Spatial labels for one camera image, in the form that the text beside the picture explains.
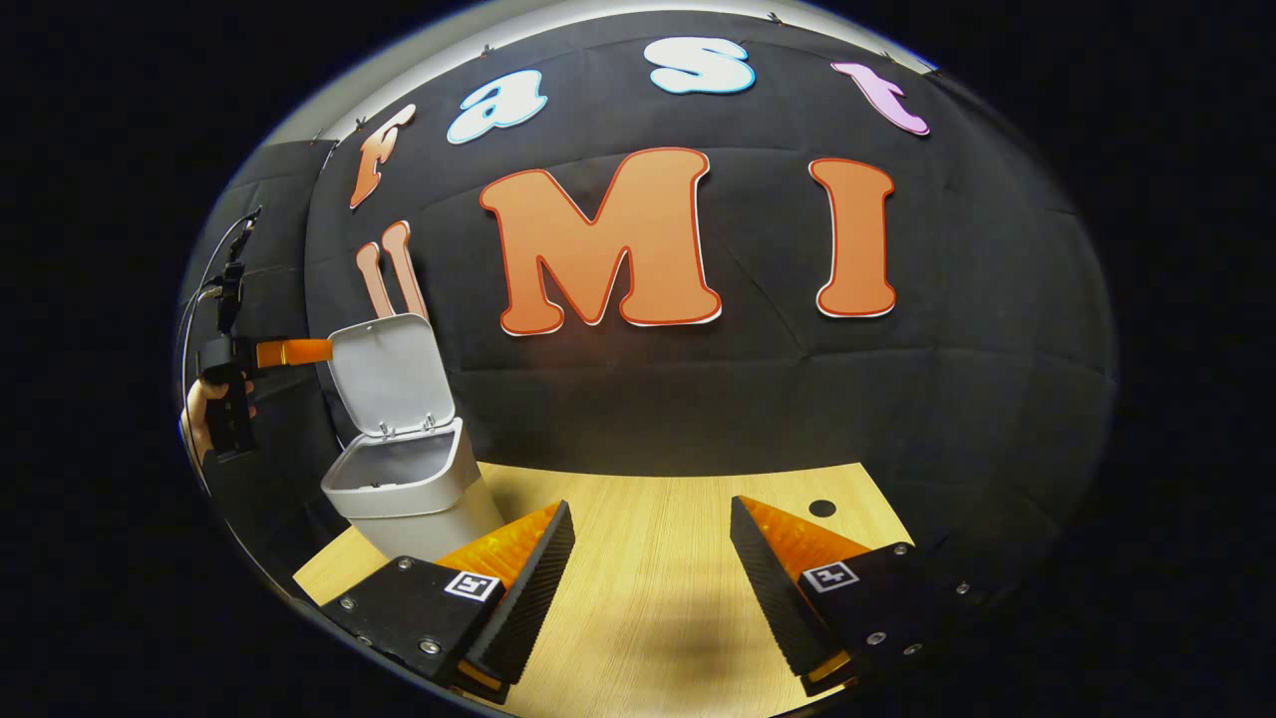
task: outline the pink letter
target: pink letter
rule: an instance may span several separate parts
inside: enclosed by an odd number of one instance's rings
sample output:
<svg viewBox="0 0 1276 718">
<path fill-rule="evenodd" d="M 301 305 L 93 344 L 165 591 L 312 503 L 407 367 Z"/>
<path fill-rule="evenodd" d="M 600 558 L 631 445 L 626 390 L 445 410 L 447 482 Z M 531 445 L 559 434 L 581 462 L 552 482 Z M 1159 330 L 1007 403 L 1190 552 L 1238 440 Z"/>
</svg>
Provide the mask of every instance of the pink letter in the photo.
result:
<svg viewBox="0 0 1276 718">
<path fill-rule="evenodd" d="M 906 129 L 912 134 L 929 134 L 930 128 L 926 121 L 916 115 L 910 115 L 903 105 L 894 98 L 896 94 L 903 97 L 903 91 L 877 75 L 873 70 L 856 62 L 833 62 L 833 69 L 843 75 L 851 75 L 855 84 L 860 85 L 864 97 L 877 107 L 882 116 L 894 122 L 900 129 Z"/>
</svg>

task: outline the open lid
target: open lid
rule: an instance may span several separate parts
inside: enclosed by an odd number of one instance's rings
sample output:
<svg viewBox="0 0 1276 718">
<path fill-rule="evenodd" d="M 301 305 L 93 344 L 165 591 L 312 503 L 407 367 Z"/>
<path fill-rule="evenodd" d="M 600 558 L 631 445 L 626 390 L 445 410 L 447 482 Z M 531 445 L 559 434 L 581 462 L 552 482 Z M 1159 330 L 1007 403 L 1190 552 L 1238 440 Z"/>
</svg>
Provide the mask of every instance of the open lid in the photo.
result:
<svg viewBox="0 0 1276 718">
<path fill-rule="evenodd" d="M 431 420 L 433 426 L 443 426 L 456 416 L 434 329 L 420 314 L 373 319 L 328 338 L 328 367 L 359 431 L 369 436 L 419 432 Z"/>
</svg>

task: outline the human hand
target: human hand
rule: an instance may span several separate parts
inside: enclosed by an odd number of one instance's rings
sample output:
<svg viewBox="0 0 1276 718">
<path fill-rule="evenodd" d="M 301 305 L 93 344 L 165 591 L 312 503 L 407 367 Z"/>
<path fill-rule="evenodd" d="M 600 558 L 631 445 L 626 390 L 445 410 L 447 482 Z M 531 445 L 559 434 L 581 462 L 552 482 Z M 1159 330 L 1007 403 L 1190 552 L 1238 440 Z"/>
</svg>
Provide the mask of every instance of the human hand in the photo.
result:
<svg viewBox="0 0 1276 718">
<path fill-rule="evenodd" d="M 204 454 L 213 448 L 207 420 L 208 400 L 225 398 L 230 389 L 230 385 L 211 385 L 204 380 L 195 380 L 186 394 L 186 409 L 181 413 L 181 436 L 186 440 L 186 449 L 197 463 L 202 464 Z M 253 383 L 245 383 L 244 389 L 246 394 L 253 394 Z M 250 406 L 248 416 L 250 420 L 256 417 L 256 407 Z"/>
</svg>

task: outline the white letter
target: white letter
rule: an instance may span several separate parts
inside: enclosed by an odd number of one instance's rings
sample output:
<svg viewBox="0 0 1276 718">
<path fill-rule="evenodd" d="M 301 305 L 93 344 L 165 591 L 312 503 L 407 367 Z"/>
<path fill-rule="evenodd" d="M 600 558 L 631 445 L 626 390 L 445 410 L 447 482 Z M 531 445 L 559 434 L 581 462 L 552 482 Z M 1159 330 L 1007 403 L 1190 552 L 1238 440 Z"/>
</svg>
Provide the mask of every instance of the white letter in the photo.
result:
<svg viewBox="0 0 1276 718">
<path fill-rule="evenodd" d="M 740 61 L 749 56 L 744 47 L 720 37 L 666 37 L 648 45 L 642 55 L 665 65 L 652 70 L 651 82 L 674 94 L 739 92 L 755 77 L 753 68 Z"/>
<path fill-rule="evenodd" d="M 540 85 L 541 73 L 519 70 L 471 92 L 461 103 L 464 112 L 448 128 L 448 142 L 461 144 L 481 136 L 494 126 L 508 128 L 530 120 L 549 102 L 540 93 Z"/>
</svg>

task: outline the orange letter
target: orange letter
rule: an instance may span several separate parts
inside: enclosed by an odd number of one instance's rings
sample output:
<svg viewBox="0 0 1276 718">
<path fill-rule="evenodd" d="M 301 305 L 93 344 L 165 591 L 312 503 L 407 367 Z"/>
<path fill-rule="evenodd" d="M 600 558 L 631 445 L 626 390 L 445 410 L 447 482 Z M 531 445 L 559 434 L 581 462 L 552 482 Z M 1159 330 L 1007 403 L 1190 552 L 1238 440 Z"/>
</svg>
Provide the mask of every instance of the orange letter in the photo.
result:
<svg viewBox="0 0 1276 718">
<path fill-rule="evenodd" d="M 833 212 L 833 269 L 815 295 L 829 316 L 880 316 L 894 307 L 886 282 L 886 195 L 889 175 L 850 159 L 815 159 L 810 176 L 828 190 Z"/>
<path fill-rule="evenodd" d="M 715 319 L 722 298 L 704 283 L 695 216 L 695 187 L 708 170 L 708 157 L 694 149 L 634 152 L 616 168 L 593 221 L 545 170 L 487 185 L 478 203 L 496 213 L 509 288 L 501 328 L 523 335 L 563 325 L 563 307 L 545 295 L 541 265 L 577 315 L 597 324 L 625 254 L 625 320 L 649 326 Z"/>
<path fill-rule="evenodd" d="M 367 199 L 367 195 L 376 189 L 382 181 L 382 173 L 376 171 L 378 162 L 385 162 L 394 150 L 394 140 L 398 139 L 398 125 L 406 124 L 416 112 L 416 105 L 408 105 L 399 110 L 376 131 L 367 135 L 364 145 L 359 149 L 362 156 L 359 159 L 359 176 L 355 177 L 355 194 L 350 195 L 350 208 L 359 207 L 359 203 Z"/>
</svg>

